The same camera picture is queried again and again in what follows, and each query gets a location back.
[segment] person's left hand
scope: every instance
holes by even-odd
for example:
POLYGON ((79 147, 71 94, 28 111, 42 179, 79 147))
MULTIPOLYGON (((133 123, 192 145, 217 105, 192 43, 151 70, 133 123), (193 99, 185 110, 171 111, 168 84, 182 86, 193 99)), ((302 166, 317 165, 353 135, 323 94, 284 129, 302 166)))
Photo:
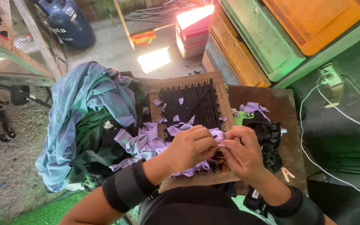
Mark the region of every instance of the person's left hand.
POLYGON ((187 170, 199 162, 211 158, 217 149, 217 142, 203 125, 179 132, 164 155, 172 174, 187 170))

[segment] white cable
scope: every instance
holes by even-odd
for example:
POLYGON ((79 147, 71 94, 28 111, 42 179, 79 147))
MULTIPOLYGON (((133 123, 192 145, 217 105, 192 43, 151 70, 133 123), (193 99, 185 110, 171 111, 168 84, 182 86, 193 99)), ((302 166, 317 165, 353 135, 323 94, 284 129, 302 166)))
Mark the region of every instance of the white cable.
POLYGON ((319 89, 319 80, 320 80, 321 77, 319 77, 319 79, 317 80, 317 83, 316 83, 317 86, 316 86, 316 88, 318 89, 318 91, 319 91, 319 93, 322 95, 322 97, 323 97, 328 103, 330 103, 336 110, 338 110, 341 114, 343 114, 345 117, 347 117, 348 119, 350 119, 350 120, 352 120, 352 121, 354 121, 354 122, 356 122, 357 124, 360 125, 360 122, 358 122, 358 121, 352 119, 351 117, 345 115, 345 113, 343 113, 343 112, 342 112, 341 110, 339 110, 335 105, 333 105, 333 104, 320 92, 320 89, 319 89))
MULTIPOLYGON (((301 102, 301 109, 300 109, 300 118, 301 118, 301 112, 302 112, 302 106, 303 106, 302 104, 303 104, 304 101, 308 98, 308 96, 312 93, 312 91, 313 91, 314 89, 318 89, 318 90, 319 90, 319 86, 322 85, 322 84, 317 84, 317 86, 314 87, 314 88, 308 93, 308 95, 302 100, 302 102, 301 102)), ((304 127, 303 127, 303 125, 302 125, 302 119, 301 119, 301 129, 302 129, 302 132, 301 132, 301 148, 302 148, 302 150, 304 151, 304 153, 305 153, 305 155, 307 156, 307 158, 309 159, 309 161, 311 161, 315 166, 319 167, 323 172, 327 173, 327 174, 330 175, 331 177, 333 177, 333 178, 335 178, 335 179, 337 179, 337 180, 339 180, 339 181, 341 181, 341 182, 344 182, 344 183, 348 184, 349 186, 355 188, 358 192, 360 192, 360 189, 358 189, 357 187, 355 187, 355 186, 353 186, 352 184, 350 184, 350 183, 348 183, 348 182, 346 182, 346 181, 343 181, 343 180, 341 180, 341 179, 339 179, 339 178, 331 175, 329 172, 325 171, 322 167, 320 167, 318 164, 316 164, 314 161, 312 161, 312 160, 310 159, 310 157, 308 156, 308 154, 306 153, 306 151, 304 150, 304 147, 303 147, 303 145, 302 145, 302 137, 303 137, 303 135, 304 135, 304 127)))

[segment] black shirt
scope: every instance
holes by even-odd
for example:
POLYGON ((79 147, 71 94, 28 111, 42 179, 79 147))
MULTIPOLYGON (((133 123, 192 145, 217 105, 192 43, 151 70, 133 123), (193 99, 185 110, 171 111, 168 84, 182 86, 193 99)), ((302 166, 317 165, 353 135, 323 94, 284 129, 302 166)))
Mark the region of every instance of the black shirt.
POLYGON ((266 225, 209 186, 180 187, 140 205, 140 225, 266 225))

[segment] black wrist brace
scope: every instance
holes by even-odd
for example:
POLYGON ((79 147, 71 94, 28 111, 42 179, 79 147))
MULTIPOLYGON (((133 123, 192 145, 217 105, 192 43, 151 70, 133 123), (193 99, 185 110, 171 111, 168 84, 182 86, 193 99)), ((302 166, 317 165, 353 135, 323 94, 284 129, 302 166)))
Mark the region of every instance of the black wrist brace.
POLYGON ((267 205, 278 225, 324 225, 322 210, 295 187, 288 186, 291 198, 279 206, 267 205))
POLYGON ((145 177, 141 159, 107 178, 103 185, 105 198, 110 206, 120 212, 128 212, 159 189, 145 177))

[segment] blue-gray fabric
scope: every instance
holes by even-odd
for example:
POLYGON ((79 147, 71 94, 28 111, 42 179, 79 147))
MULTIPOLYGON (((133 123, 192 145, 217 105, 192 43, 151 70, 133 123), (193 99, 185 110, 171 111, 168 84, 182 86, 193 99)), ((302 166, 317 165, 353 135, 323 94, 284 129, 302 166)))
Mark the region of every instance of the blue-gray fabric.
POLYGON ((66 187, 69 162, 76 157, 76 124, 88 112, 104 106, 123 127, 136 125, 134 93, 128 89, 131 78, 96 61, 80 64, 62 76, 52 87, 54 104, 44 149, 36 161, 38 174, 51 191, 66 187))

